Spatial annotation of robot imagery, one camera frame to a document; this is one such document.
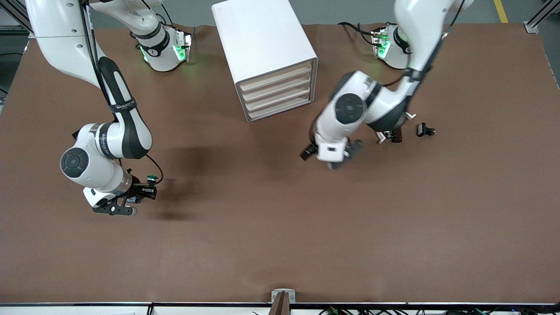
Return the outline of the cream drawer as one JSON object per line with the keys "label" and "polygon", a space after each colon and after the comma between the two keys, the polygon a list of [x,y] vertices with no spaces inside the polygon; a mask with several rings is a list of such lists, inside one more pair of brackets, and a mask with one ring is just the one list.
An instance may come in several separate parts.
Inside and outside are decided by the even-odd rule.
{"label": "cream drawer", "polygon": [[244,92],[252,91],[256,88],[262,88],[265,86],[269,86],[270,84],[276,84],[283,80],[299,76],[300,74],[309,73],[311,70],[312,62],[306,62],[291,66],[283,70],[279,70],[274,73],[266,74],[264,76],[252,78],[250,80],[246,80],[245,82],[240,82],[239,87]]}
{"label": "cream drawer", "polygon": [[294,87],[288,87],[280,91],[274,92],[253,92],[243,95],[245,106],[248,111],[254,112],[270,106],[275,106],[283,102],[287,102],[292,98],[304,97],[308,98],[310,94],[310,84],[298,84]]}
{"label": "cream drawer", "polygon": [[310,95],[299,95],[250,103],[247,105],[246,119],[249,122],[264,119],[309,104],[311,101]]}
{"label": "cream drawer", "polygon": [[265,98],[277,94],[278,92],[287,91],[289,88],[295,88],[309,84],[310,80],[311,74],[309,72],[299,74],[297,76],[286,78],[285,80],[280,80],[276,83],[267,84],[266,86],[243,92],[242,98],[246,102],[252,102],[260,98]]}

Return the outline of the white drawer cabinet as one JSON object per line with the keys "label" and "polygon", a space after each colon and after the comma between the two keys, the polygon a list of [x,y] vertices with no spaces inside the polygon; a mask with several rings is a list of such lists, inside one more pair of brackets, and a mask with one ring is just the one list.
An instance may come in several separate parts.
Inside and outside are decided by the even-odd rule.
{"label": "white drawer cabinet", "polygon": [[225,0],[211,10],[245,116],[240,82],[306,62],[313,102],[318,57],[289,0]]}

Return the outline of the brown table cover sheet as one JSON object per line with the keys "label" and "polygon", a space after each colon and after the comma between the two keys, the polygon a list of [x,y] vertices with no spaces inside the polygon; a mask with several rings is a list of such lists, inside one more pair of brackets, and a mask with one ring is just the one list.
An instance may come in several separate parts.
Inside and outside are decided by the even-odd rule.
{"label": "brown table cover sheet", "polygon": [[[100,91],[28,42],[0,115],[0,302],[560,302],[560,90],[540,36],[457,24],[411,101],[403,141],[340,170],[301,160],[342,74],[392,81],[340,25],[306,25],[316,101],[248,123],[217,30],[192,63],[151,70],[128,31],[101,29],[164,170],[133,217],[94,213],[60,171]],[[426,123],[432,137],[417,136]]]}

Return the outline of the white curved arc piece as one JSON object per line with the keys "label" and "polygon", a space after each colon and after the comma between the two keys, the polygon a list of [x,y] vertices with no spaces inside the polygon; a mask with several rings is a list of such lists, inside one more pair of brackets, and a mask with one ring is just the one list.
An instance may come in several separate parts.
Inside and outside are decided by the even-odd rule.
{"label": "white curved arc piece", "polygon": [[[400,121],[397,124],[396,128],[401,128],[402,129],[402,125],[404,125],[407,121],[410,121],[412,119],[414,119],[416,117],[416,114],[411,114],[408,112],[405,112],[405,114],[402,116],[402,118],[400,119]],[[385,133],[387,131],[384,132],[376,132],[377,136],[378,136],[378,144],[381,145],[383,142],[389,141],[386,139]]]}

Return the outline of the table edge rail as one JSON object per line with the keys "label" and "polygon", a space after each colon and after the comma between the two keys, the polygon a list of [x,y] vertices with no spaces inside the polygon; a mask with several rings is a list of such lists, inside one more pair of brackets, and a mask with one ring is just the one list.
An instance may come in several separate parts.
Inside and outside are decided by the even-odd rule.
{"label": "table edge rail", "polygon": [[[0,315],[268,315],[270,302],[0,303]],[[557,303],[296,302],[290,315],[560,315]]]}

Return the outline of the aluminium frame profile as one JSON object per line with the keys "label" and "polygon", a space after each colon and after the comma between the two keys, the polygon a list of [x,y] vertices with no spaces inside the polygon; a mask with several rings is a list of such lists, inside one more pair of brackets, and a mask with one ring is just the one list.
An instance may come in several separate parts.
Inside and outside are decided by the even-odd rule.
{"label": "aluminium frame profile", "polygon": [[0,35],[31,33],[25,0],[0,0]]}
{"label": "aluminium frame profile", "polygon": [[530,18],[524,21],[524,28],[529,34],[537,34],[538,26],[552,14],[560,12],[560,0],[544,0],[541,8]]}

